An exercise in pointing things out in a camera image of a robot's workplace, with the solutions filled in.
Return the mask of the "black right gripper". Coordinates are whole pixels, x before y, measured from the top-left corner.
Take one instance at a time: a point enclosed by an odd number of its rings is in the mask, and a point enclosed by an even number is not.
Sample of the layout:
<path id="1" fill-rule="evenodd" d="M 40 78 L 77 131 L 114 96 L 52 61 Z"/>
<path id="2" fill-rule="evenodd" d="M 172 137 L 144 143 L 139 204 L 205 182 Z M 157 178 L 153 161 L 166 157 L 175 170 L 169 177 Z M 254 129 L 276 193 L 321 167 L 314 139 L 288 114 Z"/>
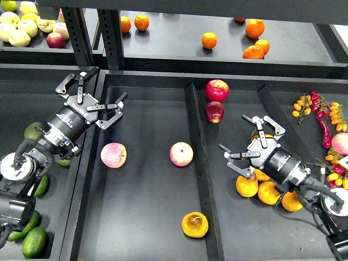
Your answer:
<path id="1" fill-rule="evenodd" d="M 250 118 L 245 114 L 241 118 L 256 127 L 258 138 L 252 140 L 247 147 L 247 152 L 232 153 L 226 146 L 219 143 L 218 147 L 224 151 L 227 167 L 237 172 L 240 176 L 251 178 L 254 169 L 269 176 L 274 182 L 283 187 L 297 187 L 306 182 L 310 173 L 305 170 L 301 159 L 290 153 L 277 142 L 285 134 L 285 129 L 271 117 L 262 119 L 254 116 Z M 274 129 L 274 137 L 266 137 L 263 124 Z M 242 168 L 239 162 L 248 161 L 249 165 Z"/>

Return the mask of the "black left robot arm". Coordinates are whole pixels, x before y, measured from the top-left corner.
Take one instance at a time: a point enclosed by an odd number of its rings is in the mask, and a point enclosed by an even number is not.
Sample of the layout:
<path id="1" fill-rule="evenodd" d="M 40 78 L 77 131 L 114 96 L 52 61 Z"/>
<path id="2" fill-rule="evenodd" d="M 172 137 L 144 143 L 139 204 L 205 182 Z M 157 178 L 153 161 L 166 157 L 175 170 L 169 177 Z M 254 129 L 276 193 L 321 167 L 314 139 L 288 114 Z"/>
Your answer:
<path id="1" fill-rule="evenodd" d="M 12 232 L 21 232 L 34 214 L 34 194 L 55 162 L 71 159 L 82 151 L 78 139 L 93 125 L 102 131 L 123 117 L 124 92 L 114 103 L 101 104 L 84 91 L 86 83 L 98 73 L 68 74 L 57 86 L 56 93 L 65 100 L 47 120 L 47 129 L 35 127 L 39 137 L 22 141 L 14 153 L 1 160 L 1 178 L 8 182 L 1 190 L 1 246 Z"/>

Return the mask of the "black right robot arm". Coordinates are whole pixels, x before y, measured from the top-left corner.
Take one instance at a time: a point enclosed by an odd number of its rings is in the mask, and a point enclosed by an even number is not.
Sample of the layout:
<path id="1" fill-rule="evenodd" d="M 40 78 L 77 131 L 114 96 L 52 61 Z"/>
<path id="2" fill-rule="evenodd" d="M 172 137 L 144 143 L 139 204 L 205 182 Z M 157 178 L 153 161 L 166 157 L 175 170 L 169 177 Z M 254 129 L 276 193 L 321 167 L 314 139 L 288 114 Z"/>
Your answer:
<path id="1" fill-rule="evenodd" d="M 317 229 L 326 234 L 335 259 L 347 260 L 347 190 L 324 184 L 324 164 L 316 164 L 321 179 L 313 177 L 307 163 L 278 143 L 285 129 L 272 118 L 241 117 L 255 126 L 258 137 L 240 153 L 232 153 L 220 144 L 228 160 L 227 167 L 247 179 L 254 170 L 262 171 L 276 183 L 275 188 L 282 197 L 287 192 L 296 192 L 300 203 L 312 214 Z"/>

